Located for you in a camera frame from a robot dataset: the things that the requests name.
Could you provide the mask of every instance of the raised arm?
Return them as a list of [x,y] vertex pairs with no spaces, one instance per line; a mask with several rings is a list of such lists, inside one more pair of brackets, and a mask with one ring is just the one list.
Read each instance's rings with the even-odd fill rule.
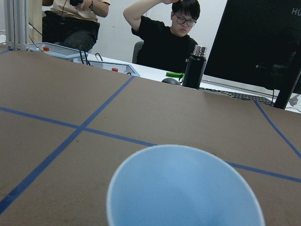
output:
[[42,6],[52,6],[53,0],[42,0]]
[[[79,6],[76,6],[75,8],[77,10],[85,10],[89,8],[92,5],[92,0],[83,0],[83,3]],[[93,6],[92,11],[97,15],[101,17],[106,17],[109,13],[109,3],[102,2],[99,0],[93,0]]]
[[138,31],[141,16],[159,3],[170,4],[179,0],[140,0],[123,11],[123,16],[131,27]]

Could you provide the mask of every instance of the green object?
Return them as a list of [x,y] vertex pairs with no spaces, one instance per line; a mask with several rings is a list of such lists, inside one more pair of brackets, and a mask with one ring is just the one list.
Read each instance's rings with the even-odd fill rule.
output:
[[171,78],[180,78],[180,77],[184,77],[184,75],[185,75],[184,73],[166,72],[166,76]]

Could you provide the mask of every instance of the bottle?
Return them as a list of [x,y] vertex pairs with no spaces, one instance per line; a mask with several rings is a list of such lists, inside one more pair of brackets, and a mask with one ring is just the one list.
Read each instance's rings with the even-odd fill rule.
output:
[[207,47],[195,45],[193,53],[188,58],[183,86],[199,89],[205,65]]

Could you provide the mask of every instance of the brown surface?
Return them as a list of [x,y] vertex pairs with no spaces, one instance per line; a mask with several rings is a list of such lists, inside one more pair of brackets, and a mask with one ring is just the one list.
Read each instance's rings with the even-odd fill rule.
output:
[[[2,200],[130,77],[41,52],[10,51],[0,61]],[[268,226],[301,225],[301,158],[254,102],[134,78],[104,107],[87,128],[157,145],[189,145],[227,162],[296,178],[236,168],[255,192]],[[261,107],[300,151],[301,115]],[[0,225],[106,225],[111,176],[145,145],[79,131],[0,215]]]

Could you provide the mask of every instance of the computer monitor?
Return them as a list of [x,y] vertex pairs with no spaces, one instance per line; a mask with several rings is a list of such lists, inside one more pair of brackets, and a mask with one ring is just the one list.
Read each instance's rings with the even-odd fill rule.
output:
[[205,75],[301,94],[301,1],[227,0]]

